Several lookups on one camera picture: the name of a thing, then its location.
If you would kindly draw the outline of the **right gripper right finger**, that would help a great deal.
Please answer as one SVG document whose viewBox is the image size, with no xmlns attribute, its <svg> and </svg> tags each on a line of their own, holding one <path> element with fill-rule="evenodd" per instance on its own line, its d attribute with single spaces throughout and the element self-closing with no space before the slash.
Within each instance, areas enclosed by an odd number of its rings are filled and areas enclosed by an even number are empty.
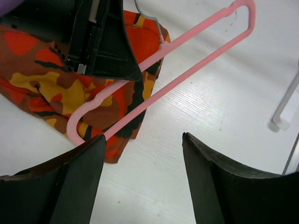
<svg viewBox="0 0 299 224">
<path fill-rule="evenodd" d="M 279 175 L 239 163 L 190 133 L 182 147 L 198 224 L 296 224 L 299 174 Z"/>
</svg>

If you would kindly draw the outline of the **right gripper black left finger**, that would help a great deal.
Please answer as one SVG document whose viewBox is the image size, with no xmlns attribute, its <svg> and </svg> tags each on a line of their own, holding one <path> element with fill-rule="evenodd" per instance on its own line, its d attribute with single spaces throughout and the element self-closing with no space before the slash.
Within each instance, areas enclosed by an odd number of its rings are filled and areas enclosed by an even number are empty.
<svg viewBox="0 0 299 224">
<path fill-rule="evenodd" d="M 88 224 L 103 169 L 104 135 L 0 178 L 2 224 Z"/>
</svg>

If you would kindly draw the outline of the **pink clothes hanger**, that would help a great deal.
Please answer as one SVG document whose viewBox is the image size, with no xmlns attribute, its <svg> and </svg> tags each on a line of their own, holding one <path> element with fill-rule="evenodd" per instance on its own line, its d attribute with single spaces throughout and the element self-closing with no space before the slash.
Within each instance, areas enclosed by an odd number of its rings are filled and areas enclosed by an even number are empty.
<svg viewBox="0 0 299 224">
<path fill-rule="evenodd" d="M 159 59 L 171 54 L 174 52 L 174 55 L 168 60 L 169 62 L 178 63 L 181 59 L 186 59 L 186 55 L 177 51 L 177 48 L 181 47 L 183 44 L 187 43 L 189 40 L 197 36 L 199 33 L 209 28 L 211 25 L 217 23 L 221 19 L 225 17 L 229 17 L 232 15 L 238 8 L 246 7 L 248 9 L 248 27 L 241 34 L 233 38 L 232 40 L 225 43 L 223 46 L 219 47 L 213 53 L 209 54 L 187 71 L 183 72 L 173 81 L 169 82 L 163 88 L 155 92 L 152 96 L 150 96 L 147 100 L 121 118 L 118 122 L 112 125 L 107 131 L 104 132 L 105 138 L 108 140 L 113 135 L 115 135 L 119 130 L 121 130 L 126 124 L 132 121 L 136 116 L 145 111 L 149 106 L 162 98 L 165 94 L 170 92 L 172 89 L 180 85 L 187 78 L 189 78 L 194 73 L 198 72 L 204 66 L 208 65 L 210 62 L 224 54 L 226 51 L 240 43 L 242 40 L 247 38 L 253 31 L 255 26 L 256 19 L 256 5 L 252 0 L 235 0 L 231 3 L 230 6 L 221 9 L 215 14 L 211 15 L 207 19 L 203 20 L 201 23 L 197 24 L 190 30 L 183 33 L 181 36 L 173 40 L 172 42 L 166 42 L 162 36 L 160 36 L 161 44 L 159 46 L 159 50 L 151 55 L 149 58 L 140 63 L 140 69 L 145 71 Z M 101 92 L 96 94 L 93 100 L 84 103 L 81 105 L 69 118 L 67 123 L 67 136 L 69 140 L 76 146 L 84 143 L 84 140 L 80 137 L 77 132 L 77 124 L 79 120 L 89 111 L 92 111 L 99 107 L 104 99 L 111 96 L 115 91 L 119 90 L 121 87 L 127 84 L 125 80 L 117 80 L 110 84 L 108 87 L 103 89 Z"/>
</svg>

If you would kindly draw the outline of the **orange camouflage trousers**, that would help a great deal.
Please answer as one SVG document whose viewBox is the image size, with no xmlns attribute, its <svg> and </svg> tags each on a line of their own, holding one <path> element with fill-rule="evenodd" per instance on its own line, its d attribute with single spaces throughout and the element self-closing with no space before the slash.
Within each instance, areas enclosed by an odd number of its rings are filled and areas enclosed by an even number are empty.
<svg viewBox="0 0 299 224">
<path fill-rule="evenodd" d="M 126 32 L 138 62 L 158 50 L 156 22 L 139 13 L 123 11 Z M 69 117 L 83 103 L 115 80 L 87 77 L 64 69 L 53 41 L 0 26 L 0 94 L 26 113 L 43 119 L 67 137 Z M 83 116 L 77 132 L 85 141 L 110 126 L 147 100 L 158 79 L 163 59 L 142 73 L 138 82 L 128 82 L 96 109 Z M 137 137 L 145 112 L 107 141 L 105 162 L 116 164 L 130 139 Z"/>
</svg>

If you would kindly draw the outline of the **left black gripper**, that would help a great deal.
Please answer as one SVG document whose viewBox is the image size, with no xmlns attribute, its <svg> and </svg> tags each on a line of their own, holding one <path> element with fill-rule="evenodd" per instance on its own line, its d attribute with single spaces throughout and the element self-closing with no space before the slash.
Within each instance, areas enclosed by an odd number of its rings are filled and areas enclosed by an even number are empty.
<svg viewBox="0 0 299 224">
<path fill-rule="evenodd" d="M 125 28 L 122 0 L 25 0 L 1 16 L 0 24 L 55 41 L 54 48 L 67 71 L 141 80 Z"/>
</svg>

